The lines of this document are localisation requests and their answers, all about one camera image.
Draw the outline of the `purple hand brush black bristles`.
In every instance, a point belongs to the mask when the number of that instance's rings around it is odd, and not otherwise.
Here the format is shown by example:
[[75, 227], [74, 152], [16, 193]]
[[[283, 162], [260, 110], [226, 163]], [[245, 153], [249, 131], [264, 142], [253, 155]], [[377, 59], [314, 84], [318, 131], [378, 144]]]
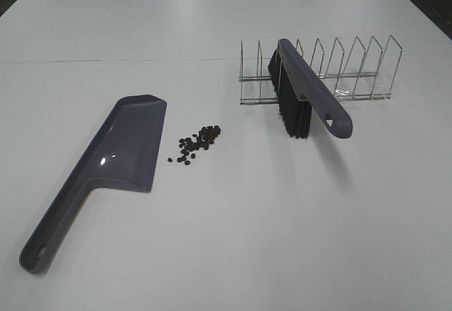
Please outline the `purple hand brush black bristles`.
[[307, 138], [313, 113], [317, 114], [333, 136], [339, 139], [352, 136], [350, 115], [288, 39], [278, 40], [268, 64], [268, 72], [289, 136]]

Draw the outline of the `pile of coffee beans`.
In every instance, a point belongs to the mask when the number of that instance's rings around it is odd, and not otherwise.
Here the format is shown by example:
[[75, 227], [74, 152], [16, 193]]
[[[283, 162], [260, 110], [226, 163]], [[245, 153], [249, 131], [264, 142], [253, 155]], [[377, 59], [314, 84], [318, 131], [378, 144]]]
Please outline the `pile of coffee beans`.
[[181, 137], [177, 141], [179, 153], [175, 157], [167, 157], [168, 163], [180, 163], [189, 166], [196, 159], [199, 151], [208, 151], [221, 134], [219, 125], [202, 126], [197, 133]]

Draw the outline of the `purple plastic dustpan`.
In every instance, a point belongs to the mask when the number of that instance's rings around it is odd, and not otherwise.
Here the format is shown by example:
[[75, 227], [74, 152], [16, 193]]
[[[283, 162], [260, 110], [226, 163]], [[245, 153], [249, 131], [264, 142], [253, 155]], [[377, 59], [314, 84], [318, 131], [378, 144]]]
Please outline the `purple plastic dustpan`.
[[24, 270], [47, 270], [91, 191], [151, 191], [166, 109], [165, 100], [149, 94], [117, 101], [24, 245]]

